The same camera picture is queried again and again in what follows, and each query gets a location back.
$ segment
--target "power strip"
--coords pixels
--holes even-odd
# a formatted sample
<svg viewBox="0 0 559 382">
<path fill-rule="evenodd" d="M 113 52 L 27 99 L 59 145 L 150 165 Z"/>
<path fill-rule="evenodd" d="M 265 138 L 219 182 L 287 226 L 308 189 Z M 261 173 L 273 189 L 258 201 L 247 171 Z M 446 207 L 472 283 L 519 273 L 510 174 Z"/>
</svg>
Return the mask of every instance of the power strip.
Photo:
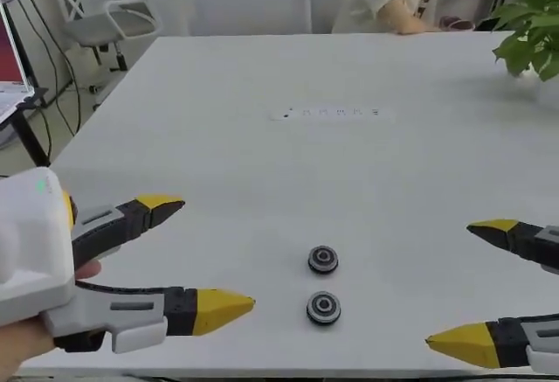
<svg viewBox="0 0 559 382">
<path fill-rule="evenodd" d="M 371 122 L 392 118 L 393 114 L 389 110 L 380 108 L 289 108 L 270 116 L 276 122 Z"/>
</svg>

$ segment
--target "laptop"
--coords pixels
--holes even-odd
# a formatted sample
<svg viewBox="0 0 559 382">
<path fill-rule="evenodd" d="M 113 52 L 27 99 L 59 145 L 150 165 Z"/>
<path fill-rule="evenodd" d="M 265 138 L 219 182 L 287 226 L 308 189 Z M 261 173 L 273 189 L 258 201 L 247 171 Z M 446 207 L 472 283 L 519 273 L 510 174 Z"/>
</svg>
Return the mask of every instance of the laptop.
<svg viewBox="0 0 559 382">
<path fill-rule="evenodd" d="M 0 1 L 0 125 L 17 109 L 34 89 L 27 80 L 8 18 Z M 13 134 L 11 128 L 0 132 L 0 147 Z"/>
</svg>

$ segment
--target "ball bearing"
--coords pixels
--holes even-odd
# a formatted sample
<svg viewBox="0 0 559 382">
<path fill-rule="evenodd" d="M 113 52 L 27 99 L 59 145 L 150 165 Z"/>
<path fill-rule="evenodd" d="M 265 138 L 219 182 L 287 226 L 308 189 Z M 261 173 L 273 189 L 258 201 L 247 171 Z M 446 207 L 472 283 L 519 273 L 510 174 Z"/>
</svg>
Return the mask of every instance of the ball bearing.
<svg viewBox="0 0 559 382">
<path fill-rule="evenodd" d="M 342 314 L 342 306 L 337 297 L 329 292 L 318 292 L 307 303 L 307 316 L 316 325 L 332 325 Z"/>
<path fill-rule="evenodd" d="M 315 273 L 330 274 L 338 268 L 338 254 L 330 247 L 313 248 L 308 255 L 308 266 Z"/>
</svg>

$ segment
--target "person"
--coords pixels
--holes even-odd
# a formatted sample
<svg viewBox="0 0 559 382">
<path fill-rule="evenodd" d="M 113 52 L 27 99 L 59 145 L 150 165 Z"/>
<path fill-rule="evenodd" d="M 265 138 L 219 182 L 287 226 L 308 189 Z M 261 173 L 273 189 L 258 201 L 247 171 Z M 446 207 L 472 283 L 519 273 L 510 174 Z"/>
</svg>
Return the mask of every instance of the person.
<svg viewBox="0 0 559 382">
<path fill-rule="evenodd" d="M 93 261 L 76 273 L 79 280 L 94 277 L 101 265 Z M 54 341 L 38 318 L 0 328 L 0 381 L 4 382 L 25 361 L 54 350 Z"/>
<path fill-rule="evenodd" d="M 333 33 L 393 31 L 401 35 L 440 31 L 424 15 L 436 0 L 346 0 Z"/>
</svg>

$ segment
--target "black cable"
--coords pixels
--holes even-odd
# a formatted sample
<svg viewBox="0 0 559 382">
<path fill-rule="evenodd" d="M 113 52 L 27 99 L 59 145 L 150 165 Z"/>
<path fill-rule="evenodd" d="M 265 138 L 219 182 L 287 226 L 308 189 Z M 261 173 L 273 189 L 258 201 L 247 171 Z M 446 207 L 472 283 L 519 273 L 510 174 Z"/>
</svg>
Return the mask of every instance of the black cable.
<svg viewBox="0 0 559 382">
<path fill-rule="evenodd" d="M 54 84 L 55 84 L 54 85 L 55 86 L 54 104 L 55 104 L 57 110 L 59 111 L 59 114 L 62 117 L 62 120 L 64 120 L 64 123 L 65 123 L 66 127 L 68 128 L 68 131 L 70 132 L 70 134 L 72 136 L 74 136 L 75 133 L 73 132 L 72 127 L 70 127 L 70 123 L 66 119 L 66 116 L 64 115 L 64 113 L 62 112 L 62 108 L 60 107 L 60 101 L 59 101 L 59 71 L 56 68 L 56 64 L 54 63 L 54 59 L 52 58 L 51 51 L 49 50 L 49 46 L 48 46 L 48 44 L 46 44 L 45 39 L 37 31 L 37 28 L 35 27 L 35 24 L 31 21 L 31 17 L 29 16 L 29 13 L 27 12 L 27 9 L 25 8 L 23 2 L 21 0 L 17 0 L 17 3 L 19 4 L 22 12 L 24 13 L 25 18 L 27 19 L 27 22 L 29 23 L 29 25 L 33 29 L 33 32 L 35 32 L 35 35 L 37 35 L 37 37 L 39 38 L 39 40 L 43 44 L 43 47 L 45 48 L 45 51 L 46 51 L 46 55 L 47 55 L 49 61 L 51 62 L 52 69 L 54 70 Z"/>
<path fill-rule="evenodd" d="M 60 44 L 55 39 L 54 34 L 52 34 L 51 28 L 46 23 L 45 18 L 43 17 L 43 14 L 41 13 L 41 11 L 39 10 L 39 8 L 37 6 L 37 3 L 35 2 L 35 0 L 30 0 L 30 2 L 33 5 L 33 8 L 35 9 L 35 11 L 37 12 L 38 18 L 41 20 L 41 24 L 43 24 L 43 26 L 44 26 L 46 32 L 49 34 L 49 37 L 51 38 L 52 42 L 54 43 L 56 48 L 59 50 L 59 52 L 62 55 L 62 57 L 64 58 L 64 60 L 66 61 L 67 65 L 68 65 L 68 68 L 70 69 L 70 75 L 72 76 L 73 84 L 74 84 L 74 86 L 76 86 L 76 94 L 77 94 L 77 97 L 78 97 L 78 125 L 76 126 L 75 133 L 72 133 L 72 135 L 75 135 L 81 129 L 81 123 L 82 123 L 81 92 L 79 91 L 78 81 L 76 80 L 76 73 L 73 70 L 73 65 L 70 62 L 68 56 L 66 56 L 66 53 L 64 52 L 64 50 L 62 50 L 62 47 L 60 47 Z"/>
<path fill-rule="evenodd" d="M 46 158 L 48 159 L 49 163 L 51 162 L 52 157 L 52 135 L 51 135 L 51 127 L 49 126 L 49 121 L 46 119 L 45 111 L 40 106 L 37 106 L 37 111 L 43 117 L 43 122 L 45 123 L 45 131 L 46 131 L 46 138 L 48 139 L 48 150 L 46 151 Z"/>
</svg>

